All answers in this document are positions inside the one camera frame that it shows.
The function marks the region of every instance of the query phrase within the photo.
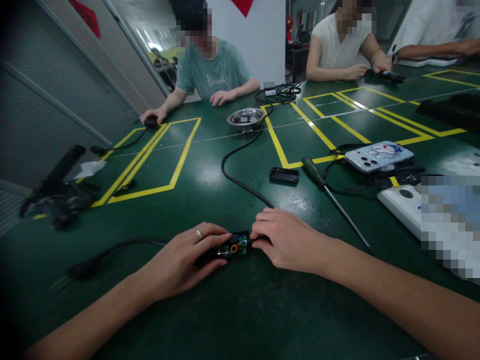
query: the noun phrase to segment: phone case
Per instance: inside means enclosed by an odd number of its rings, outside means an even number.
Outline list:
[[[392,141],[382,141],[345,154],[345,159],[362,173],[392,170],[394,164],[413,157],[413,152]]]

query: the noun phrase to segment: charger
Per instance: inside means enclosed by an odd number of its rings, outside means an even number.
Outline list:
[[[263,90],[265,90],[265,96],[275,96],[277,95],[277,86],[273,81],[264,82]]]

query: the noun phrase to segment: white power strip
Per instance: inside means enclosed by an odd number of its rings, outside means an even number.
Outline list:
[[[422,196],[412,185],[390,187],[377,195],[378,200],[390,210],[419,240],[422,234]]]

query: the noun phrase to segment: screwdriver shaft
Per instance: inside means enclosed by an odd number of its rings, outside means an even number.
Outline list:
[[[374,251],[372,250],[372,247],[370,246],[369,242],[364,238],[364,236],[362,235],[360,230],[355,226],[354,222],[352,221],[352,219],[350,219],[348,214],[345,212],[344,208],[339,204],[337,199],[334,198],[333,194],[330,192],[330,190],[327,186],[324,185],[323,188],[325,189],[325,192],[327,193],[328,197],[335,204],[336,208],[342,213],[342,215],[345,217],[346,221],[350,224],[350,226],[356,232],[356,234],[361,239],[361,241],[363,241],[363,243],[367,247],[368,251],[370,251],[370,253],[373,255]]]

